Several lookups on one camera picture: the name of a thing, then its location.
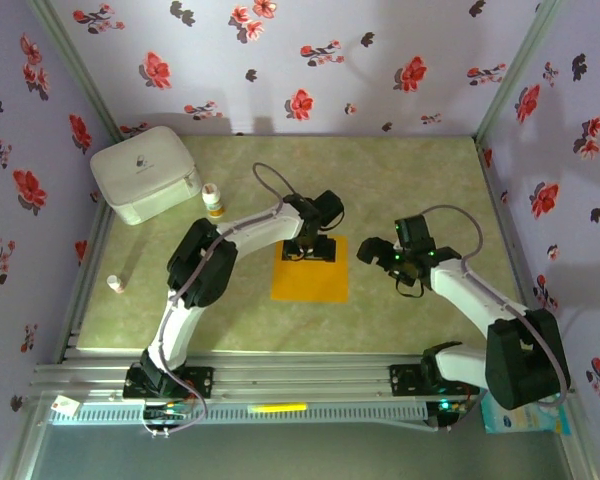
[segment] small bottle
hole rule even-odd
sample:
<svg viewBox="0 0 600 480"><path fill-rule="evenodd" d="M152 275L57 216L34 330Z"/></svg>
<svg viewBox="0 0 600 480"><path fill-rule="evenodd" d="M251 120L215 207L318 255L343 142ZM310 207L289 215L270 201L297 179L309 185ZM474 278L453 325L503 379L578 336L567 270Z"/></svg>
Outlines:
<svg viewBox="0 0 600 480"><path fill-rule="evenodd" d="M202 201L207 207L210 217L218 218L224 213L224 206L220 200L220 190L213 183L205 183L202 187Z"/></svg>
<svg viewBox="0 0 600 480"><path fill-rule="evenodd" d="M120 277L118 277L117 275L109 275L107 277L107 285L109 285L111 287L111 290L113 290L116 293L124 292L124 285L122 284L122 280L120 280Z"/></svg>

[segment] white plastic container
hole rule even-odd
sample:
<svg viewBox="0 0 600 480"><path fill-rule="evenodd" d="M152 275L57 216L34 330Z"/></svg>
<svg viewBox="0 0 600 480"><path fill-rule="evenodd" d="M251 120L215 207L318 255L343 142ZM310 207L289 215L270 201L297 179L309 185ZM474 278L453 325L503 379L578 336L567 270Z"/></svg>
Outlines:
<svg viewBox="0 0 600 480"><path fill-rule="evenodd" d="M155 127L101 150L91 171L102 196L128 225L137 225L197 195L193 157L173 130Z"/></svg>

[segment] floral wallpaper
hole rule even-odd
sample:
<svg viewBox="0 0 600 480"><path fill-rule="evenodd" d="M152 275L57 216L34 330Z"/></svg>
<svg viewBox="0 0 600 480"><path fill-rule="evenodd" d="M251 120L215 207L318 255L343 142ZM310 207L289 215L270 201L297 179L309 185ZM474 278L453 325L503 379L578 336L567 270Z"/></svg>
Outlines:
<svg viewBox="0 0 600 480"><path fill-rule="evenodd" d="M526 288L558 319L600 474L600 0L565 2L485 147Z"/></svg>
<svg viewBox="0 0 600 480"><path fill-rule="evenodd" d="M0 2L0 470L34 365L54 360L109 142L26 3Z"/></svg>
<svg viewBox="0 0 600 480"><path fill-rule="evenodd" d="M373 136L474 134L538 5L49 3L123 134Z"/></svg>

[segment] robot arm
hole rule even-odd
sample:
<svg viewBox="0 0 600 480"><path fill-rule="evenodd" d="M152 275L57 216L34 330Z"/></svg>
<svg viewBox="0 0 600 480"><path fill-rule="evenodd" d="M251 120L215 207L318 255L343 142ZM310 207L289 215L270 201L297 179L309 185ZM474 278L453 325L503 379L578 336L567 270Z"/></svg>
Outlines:
<svg viewBox="0 0 600 480"><path fill-rule="evenodd" d="M537 339L519 319L535 329L557 359L567 387L568 368L557 323L545 309L532 310L488 285L449 247L437 248L422 215L397 220L396 245L365 240L358 258L382 267L398 283L423 287L453 303L487 339L486 350L449 342L427 349L421 367L432 386L442 380L487 388L507 409L560 391L559 375Z"/></svg>
<svg viewBox="0 0 600 480"><path fill-rule="evenodd" d="M335 241L319 232L343 211L340 199L327 190L315 200L299 194L288 195L282 207L272 207L236 222L217 226L204 218L194 222L167 264L168 299L186 286L211 245L219 243L176 306L167 301L161 327L140 361L146 377L141 382L147 385L146 390L163 397L182 393L165 371L168 368L177 372L184 367L187 346L198 321L226 290L238 260L285 241L285 258L300 255L301 259L334 261Z"/></svg>

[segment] gray floor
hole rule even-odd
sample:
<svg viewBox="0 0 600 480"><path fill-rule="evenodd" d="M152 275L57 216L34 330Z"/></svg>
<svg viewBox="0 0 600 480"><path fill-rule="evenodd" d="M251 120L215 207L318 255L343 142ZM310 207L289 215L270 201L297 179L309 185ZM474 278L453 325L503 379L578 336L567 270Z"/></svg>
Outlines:
<svg viewBox="0 0 600 480"><path fill-rule="evenodd" d="M451 433L373 425L49 427L36 480L571 479L551 433L487 435L480 415Z"/></svg>

